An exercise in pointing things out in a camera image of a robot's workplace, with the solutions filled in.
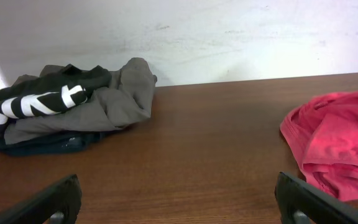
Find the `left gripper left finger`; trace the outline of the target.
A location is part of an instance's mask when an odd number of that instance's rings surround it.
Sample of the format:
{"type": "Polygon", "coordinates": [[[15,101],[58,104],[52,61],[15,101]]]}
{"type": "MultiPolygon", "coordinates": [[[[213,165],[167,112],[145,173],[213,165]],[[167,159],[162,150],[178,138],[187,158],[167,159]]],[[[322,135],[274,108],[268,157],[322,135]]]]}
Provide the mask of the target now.
{"type": "Polygon", "coordinates": [[[0,224],[44,223],[61,213],[60,223],[75,224],[81,208],[78,176],[68,175],[30,198],[0,212],[0,224]]]}

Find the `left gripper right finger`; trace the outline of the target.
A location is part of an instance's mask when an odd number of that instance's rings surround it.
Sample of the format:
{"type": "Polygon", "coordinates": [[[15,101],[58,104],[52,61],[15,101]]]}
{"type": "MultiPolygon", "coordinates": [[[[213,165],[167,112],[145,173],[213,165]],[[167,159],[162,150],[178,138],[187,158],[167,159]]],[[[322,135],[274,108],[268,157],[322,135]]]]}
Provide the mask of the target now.
{"type": "Polygon", "coordinates": [[[282,224],[358,224],[358,210],[284,172],[278,175],[275,199],[282,224]]]}

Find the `dark navy folded garment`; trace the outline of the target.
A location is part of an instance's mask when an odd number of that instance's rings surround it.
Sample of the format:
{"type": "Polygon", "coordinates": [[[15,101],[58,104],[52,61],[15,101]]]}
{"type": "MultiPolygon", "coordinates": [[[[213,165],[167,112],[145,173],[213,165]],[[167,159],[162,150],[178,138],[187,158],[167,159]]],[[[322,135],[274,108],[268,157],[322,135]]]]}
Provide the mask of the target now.
{"type": "Polygon", "coordinates": [[[14,157],[74,153],[84,151],[90,144],[99,142],[110,134],[112,131],[64,131],[15,144],[8,144],[4,138],[0,138],[0,152],[14,157]]]}

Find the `black folded shirt white letters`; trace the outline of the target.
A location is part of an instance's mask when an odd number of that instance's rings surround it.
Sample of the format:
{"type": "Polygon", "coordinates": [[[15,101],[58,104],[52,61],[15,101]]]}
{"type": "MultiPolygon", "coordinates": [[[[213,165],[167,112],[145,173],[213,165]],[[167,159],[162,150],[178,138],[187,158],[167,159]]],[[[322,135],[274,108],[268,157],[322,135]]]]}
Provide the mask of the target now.
{"type": "Polygon", "coordinates": [[[99,65],[88,71],[72,64],[46,69],[42,76],[0,90],[0,135],[11,120],[60,114],[79,106],[112,79],[99,65]]]}

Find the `grey folded pants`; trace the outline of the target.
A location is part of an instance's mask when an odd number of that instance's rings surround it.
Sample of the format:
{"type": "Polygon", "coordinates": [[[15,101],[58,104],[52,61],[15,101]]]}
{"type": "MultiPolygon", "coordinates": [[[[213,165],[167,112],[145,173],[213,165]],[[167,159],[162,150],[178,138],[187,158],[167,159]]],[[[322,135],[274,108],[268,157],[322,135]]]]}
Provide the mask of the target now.
{"type": "Polygon", "coordinates": [[[15,144],[60,131],[115,131],[149,119],[157,77],[143,58],[130,59],[111,72],[108,87],[95,90],[91,99],[66,113],[20,119],[3,134],[15,144]]]}

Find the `orange red t-shirt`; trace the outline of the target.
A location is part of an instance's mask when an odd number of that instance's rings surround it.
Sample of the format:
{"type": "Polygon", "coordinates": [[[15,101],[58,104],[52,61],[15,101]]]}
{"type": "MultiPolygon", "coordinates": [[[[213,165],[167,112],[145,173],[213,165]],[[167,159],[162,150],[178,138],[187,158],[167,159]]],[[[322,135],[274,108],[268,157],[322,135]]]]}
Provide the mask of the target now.
{"type": "Polygon", "coordinates": [[[312,98],[280,125],[307,183],[341,200],[358,200],[358,91],[312,98]]]}

